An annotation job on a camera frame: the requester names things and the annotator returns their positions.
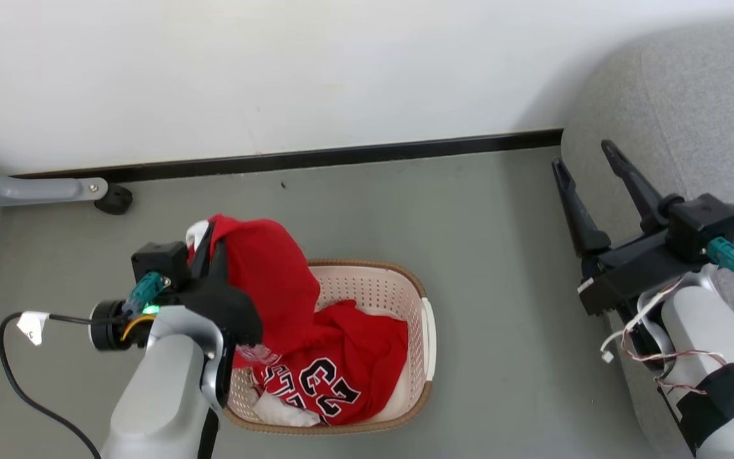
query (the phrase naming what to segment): red and white wire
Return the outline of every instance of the red and white wire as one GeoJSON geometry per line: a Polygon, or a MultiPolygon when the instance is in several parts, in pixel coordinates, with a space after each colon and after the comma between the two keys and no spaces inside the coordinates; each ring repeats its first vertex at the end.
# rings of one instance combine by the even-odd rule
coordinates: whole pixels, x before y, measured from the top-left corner
{"type": "MultiPolygon", "coordinates": [[[[646,316],[650,313],[650,311],[661,302],[662,298],[664,298],[665,295],[673,291],[676,287],[678,287],[679,284],[681,284],[682,279],[684,279],[684,276],[679,278],[676,282],[673,282],[673,284],[667,285],[667,287],[662,288],[659,293],[656,293],[650,300],[647,302],[647,305],[644,305],[643,308],[641,308],[640,311],[636,314],[633,319],[630,319],[628,323],[624,325],[624,328],[620,331],[615,332],[614,334],[611,334],[608,338],[604,340],[602,343],[602,346],[600,346],[600,351],[602,352],[602,358],[605,360],[605,362],[610,362],[614,359],[614,355],[611,354],[609,351],[606,351],[605,347],[610,343],[612,340],[617,339],[618,337],[621,337],[621,343],[620,347],[622,351],[631,359],[636,362],[649,362],[651,360],[667,360],[667,358],[672,358],[675,360],[679,357],[688,357],[691,355],[707,355],[708,357],[713,358],[718,362],[721,366],[726,365],[726,360],[723,357],[722,354],[719,354],[718,352],[710,352],[710,351],[699,351],[698,349],[691,349],[690,351],[682,351],[682,352],[674,352],[670,354],[665,353],[659,353],[659,354],[647,354],[647,355],[639,355],[635,354],[633,351],[630,351],[627,347],[627,337],[630,331],[632,331],[636,325],[642,320],[642,317],[646,316]]],[[[656,382],[656,384],[659,384],[661,387],[667,387],[672,391],[673,389],[685,389],[689,390],[690,392],[695,392],[696,394],[706,395],[706,392],[704,390],[700,390],[696,387],[690,386],[689,384],[670,384],[665,382],[660,377],[653,378],[653,381],[656,382]]]]}

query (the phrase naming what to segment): white cable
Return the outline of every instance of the white cable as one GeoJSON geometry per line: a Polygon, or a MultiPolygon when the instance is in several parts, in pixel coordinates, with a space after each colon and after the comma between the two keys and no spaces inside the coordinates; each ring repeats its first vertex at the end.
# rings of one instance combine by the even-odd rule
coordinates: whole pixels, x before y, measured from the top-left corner
{"type": "Polygon", "coordinates": [[[661,302],[661,299],[665,297],[668,293],[673,291],[676,287],[681,284],[681,281],[684,280],[684,276],[680,277],[677,281],[673,282],[673,284],[667,285],[667,287],[662,288],[662,290],[659,291],[659,293],[656,293],[653,295],[653,297],[647,302],[647,305],[644,305],[644,308],[641,308],[638,313],[636,313],[636,316],[633,317],[633,319],[630,319],[628,323],[624,325],[624,328],[620,331],[615,332],[611,336],[605,338],[604,342],[602,343],[602,346],[600,346],[600,352],[602,352],[602,360],[604,360],[607,363],[610,363],[612,360],[614,360],[614,355],[610,351],[606,351],[605,347],[608,345],[608,343],[612,342],[613,340],[617,339],[618,337],[621,337],[625,331],[630,332],[635,328],[636,325],[642,320],[642,317],[647,316],[647,314],[650,313],[650,311],[655,307],[659,302],[661,302]]]}

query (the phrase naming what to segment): green led light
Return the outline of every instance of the green led light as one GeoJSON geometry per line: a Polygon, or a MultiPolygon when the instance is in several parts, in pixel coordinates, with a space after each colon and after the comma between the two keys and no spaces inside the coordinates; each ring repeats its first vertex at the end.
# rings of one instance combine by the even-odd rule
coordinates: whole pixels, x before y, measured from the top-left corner
{"type": "Polygon", "coordinates": [[[158,305],[149,305],[146,304],[146,307],[143,308],[143,311],[141,311],[143,314],[157,314],[161,311],[160,306],[158,305]]]}

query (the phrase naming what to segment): gray metal bar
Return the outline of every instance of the gray metal bar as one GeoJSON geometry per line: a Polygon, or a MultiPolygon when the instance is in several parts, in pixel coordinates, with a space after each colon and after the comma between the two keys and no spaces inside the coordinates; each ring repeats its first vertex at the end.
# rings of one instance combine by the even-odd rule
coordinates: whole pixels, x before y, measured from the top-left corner
{"type": "Polygon", "coordinates": [[[0,174],[0,206],[96,201],[107,188],[100,178],[23,180],[0,174]]]}

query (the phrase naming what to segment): brown basket rim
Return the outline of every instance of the brown basket rim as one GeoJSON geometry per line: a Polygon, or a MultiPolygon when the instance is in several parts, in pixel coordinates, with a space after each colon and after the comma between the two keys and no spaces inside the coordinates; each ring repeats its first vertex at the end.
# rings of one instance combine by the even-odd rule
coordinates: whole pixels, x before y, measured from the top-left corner
{"type": "MultiPolygon", "coordinates": [[[[310,259],[308,266],[356,266],[362,268],[382,268],[383,270],[395,271],[396,273],[404,276],[414,286],[420,297],[426,298],[426,290],[423,285],[417,279],[417,277],[410,273],[407,268],[404,268],[395,263],[387,263],[383,261],[365,261],[365,259],[347,259],[347,258],[323,258],[323,259],[310,259]]],[[[286,425],[271,425],[271,424],[257,424],[255,422],[245,421],[245,419],[237,416],[230,407],[226,406],[223,410],[226,418],[232,421],[233,424],[242,427],[243,429],[253,430],[254,432],[263,432],[266,434],[279,434],[279,435],[348,435],[348,434],[363,434],[367,432],[378,432],[381,430],[390,430],[404,425],[410,422],[419,415],[423,409],[426,401],[429,398],[429,394],[432,390],[432,381],[426,381],[423,384],[423,390],[419,399],[413,407],[403,415],[390,421],[375,422],[371,424],[354,424],[354,425],[326,425],[321,427],[290,427],[286,425]]]]}

